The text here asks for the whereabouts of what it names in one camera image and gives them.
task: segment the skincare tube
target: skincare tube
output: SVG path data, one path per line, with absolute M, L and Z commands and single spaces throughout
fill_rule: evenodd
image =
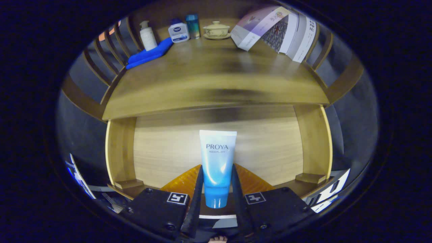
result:
M 204 196 L 209 208 L 226 206 L 236 137 L 236 131 L 200 130 Z

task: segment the wooden panel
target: wooden panel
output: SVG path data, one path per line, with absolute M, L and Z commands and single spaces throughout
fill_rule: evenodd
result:
M 320 184 L 326 179 L 325 175 L 307 174 L 301 173 L 295 176 L 295 179 L 303 182 L 310 182 L 315 184 Z
M 128 17 L 126 18 L 127 30 L 129 31 L 129 34 L 130 34 L 130 36 L 131 36 L 133 42 L 134 42 L 135 45 L 137 46 L 138 51 L 143 51 L 143 50 L 144 50 L 144 46 L 143 46 L 142 42 L 140 41 L 140 39 L 138 38 L 137 34 L 135 33 L 135 27 L 132 26 L 131 18 L 132 18 L 132 16 L 128 16 Z
M 315 49 L 315 46 L 318 42 L 318 38 L 320 36 L 320 25 L 317 22 L 315 22 L 315 24 L 316 24 L 317 31 L 315 32 L 314 41 L 312 42 L 312 45 L 309 48 L 309 51 L 304 58 L 304 61 L 307 61 L 309 59 L 309 56 L 311 55 L 312 51 Z
M 105 140 L 105 159 L 111 184 L 136 179 L 133 137 L 136 118 L 110 120 Z
M 114 64 L 109 60 L 108 56 L 106 55 L 105 51 L 102 49 L 101 43 L 99 42 L 99 39 L 96 38 L 94 41 L 96 52 L 98 53 L 99 57 L 102 59 L 102 61 L 105 63 L 105 65 L 108 67 L 111 72 L 113 72 L 115 75 L 118 74 L 117 68 L 114 66 Z
M 123 60 L 122 56 L 117 52 L 117 48 L 114 46 L 114 43 L 111 40 L 111 36 L 109 34 L 109 29 L 105 30 L 105 41 L 107 42 L 108 49 L 111 51 L 115 59 L 124 67 L 126 66 L 126 62 Z
M 303 144 L 303 173 L 330 177 L 333 147 L 330 127 L 321 105 L 295 105 Z
M 111 81 L 106 77 L 106 75 L 99 69 L 98 66 L 96 66 L 95 62 L 93 62 L 93 59 L 90 57 L 89 50 L 87 47 L 83 51 L 84 60 L 86 61 L 89 68 L 92 70 L 92 72 L 100 79 L 104 84 L 108 85 L 111 83 Z
M 126 54 L 127 58 L 130 58 L 130 50 L 127 45 L 124 43 L 123 36 L 121 35 L 120 28 L 118 25 L 114 25 L 114 34 L 117 38 L 118 43 L 120 44 L 121 49 Z
M 100 105 L 92 98 L 88 97 L 72 80 L 69 73 L 65 76 L 61 91 L 65 96 L 79 109 L 89 114 L 90 116 L 102 120 L 105 106 Z
M 343 73 L 330 87 L 328 87 L 328 89 L 325 90 L 330 104 L 333 104 L 335 101 L 348 93 L 348 91 L 350 91 L 360 79 L 362 74 L 363 65 L 353 53 L 351 61 L 348 63 L 348 66 L 345 68 Z
M 114 183 L 115 183 L 115 186 L 120 188 L 120 189 L 127 189 L 127 188 L 131 188 L 131 187 L 135 187 L 135 186 L 144 185 L 143 181 L 137 180 L 137 179 L 121 181 L 121 182 L 114 182 Z
M 120 72 L 117 74 L 117 76 L 114 77 L 111 85 L 107 88 L 105 91 L 104 96 L 101 99 L 101 105 L 106 106 L 108 103 L 108 100 L 111 97 L 112 92 L 114 91 L 115 87 L 117 87 L 118 82 L 123 77 L 123 75 L 126 73 L 126 67 L 123 67 Z
M 330 30 L 327 30 L 326 34 L 326 40 L 323 45 L 323 48 L 318 55 L 317 59 L 315 60 L 314 64 L 312 65 L 313 70 L 317 70 L 321 64 L 326 59 L 327 55 L 330 53 L 331 47 L 333 46 L 333 33 Z
M 103 118 L 247 104 L 327 104 L 320 83 L 309 66 L 277 54 L 261 40 L 243 51 L 231 39 L 200 38 L 175 44 L 165 56 L 128 70 Z
M 234 162 L 271 185 L 303 173 L 293 107 L 251 106 L 138 117 L 133 143 L 136 178 L 162 187 L 201 164 L 200 129 L 237 131 Z

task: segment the wooden shelf top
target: wooden shelf top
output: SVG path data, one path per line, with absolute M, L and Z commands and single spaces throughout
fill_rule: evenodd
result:
M 104 120 L 163 111 L 252 104 L 328 104 L 320 77 L 306 64 L 259 40 L 251 50 L 231 38 L 173 44 L 165 56 L 128 70 Z

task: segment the blue cloth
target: blue cloth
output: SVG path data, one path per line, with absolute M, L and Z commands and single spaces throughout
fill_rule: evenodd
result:
M 143 63 L 146 63 L 148 61 L 154 60 L 156 58 L 159 58 L 168 51 L 168 49 L 172 46 L 172 40 L 170 37 L 166 38 L 165 40 L 161 41 L 159 43 L 158 47 L 151 49 L 150 51 L 142 51 L 138 54 L 135 54 L 129 58 L 128 65 L 126 66 L 126 69 L 131 69 L 133 67 L 136 67 L 138 65 L 141 65 Z

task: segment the wooden slat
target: wooden slat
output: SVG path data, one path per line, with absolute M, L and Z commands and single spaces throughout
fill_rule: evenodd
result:
M 312 65 L 313 70 L 317 70 L 321 66 L 321 64 L 324 62 L 325 58 L 329 54 L 332 45 L 333 45 L 333 33 L 330 30 L 327 30 L 324 46 L 321 50 L 321 53 L 318 55 L 318 58 L 315 60 L 314 64 Z
M 110 120 L 105 137 L 105 159 L 112 185 L 136 179 L 133 166 L 133 138 L 136 118 Z
M 303 145 L 303 173 L 330 177 L 333 147 L 330 127 L 321 105 L 295 105 Z
M 101 43 L 99 42 L 99 38 L 96 38 L 94 40 L 94 45 L 95 45 L 96 52 L 98 53 L 102 61 L 105 63 L 105 65 L 108 67 L 108 69 L 111 70 L 115 75 L 117 75 L 118 70 L 114 66 L 114 64 L 108 59 L 108 56 L 106 55 L 105 51 L 102 49 Z
M 108 103 L 109 98 L 111 97 L 112 92 L 114 91 L 115 87 L 117 87 L 118 82 L 123 77 L 124 73 L 126 73 L 126 67 L 123 67 L 120 72 L 117 74 L 117 76 L 114 77 L 111 85 L 107 88 L 105 91 L 104 96 L 101 100 L 101 105 L 106 106 Z
M 316 27 L 317 27 L 317 31 L 315 32 L 314 41 L 312 42 L 312 45 L 309 48 L 309 51 L 308 51 L 308 53 L 306 54 L 306 56 L 304 58 L 304 61 L 307 61 L 309 59 L 309 56 L 311 55 L 312 51 L 315 49 L 315 46 L 316 46 L 316 44 L 318 42 L 318 38 L 320 36 L 320 25 L 317 22 L 315 22 L 315 24 L 316 24 Z
M 126 66 L 126 62 L 123 60 L 122 56 L 117 51 L 117 48 L 115 47 L 114 43 L 112 42 L 111 36 L 109 34 L 109 29 L 104 31 L 105 35 L 105 41 L 107 42 L 108 49 L 111 51 L 115 59 L 124 67 Z
M 234 162 L 271 185 L 303 172 L 293 107 L 251 106 L 138 117 L 133 143 L 136 178 L 162 187 L 201 164 L 199 130 L 237 131 Z
M 130 34 L 133 42 L 137 46 L 138 51 L 143 51 L 144 50 L 144 46 L 141 43 L 140 39 L 136 36 L 135 31 L 132 29 L 131 16 L 128 16 L 126 18 L 126 25 L 127 25 L 127 30 L 129 31 L 129 34 Z
M 114 34 L 115 37 L 117 38 L 118 43 L 120 44 L 121 49 L 126 54 L 127 58 L 130 58 L 130 50 L 123 41 L 123 37 L 121 35 L 120 28 L 118 27 L 118 25 L 114 25 Z
M 86 61 L 87 65 L 89 66 L 90 70 L 100 79 L 104 84 L 109 86 L 111 81 L 106 77 L 106 75 L 99 69 L 99 67 L 93 62 L 92 57 L 90 57 L 89 50 L 87 47 L 83 51 L 84 54 L 84 60 Z
M 303 182 L 310 182 L 315 184 L 320 184 L 326 179 L 325 175 L 307 174 L 301 173 L 295 176 L 295 179 Z
M 102 120 L 105 106 L 100 105 L 92 98 L 88 97 L 72 80 L 69 73 L 66 75 L 63 86 L 61 87 L 65 96 L 79 109 L 90 116 Z
M 135 186 L 144 185 L 142 180 L 132 179 L 127 181 L 121 181 L 121 182 L 114 182 L 115 186 L 120 189 L 127 189 Z
M 362 76 L 363 70 L 362 63 L 353 53 L 351 61 L 348 63 L 343 73 L 325 90 L 327 98 L 330 101 L 329 105 L 340 99 L 354 87 Z

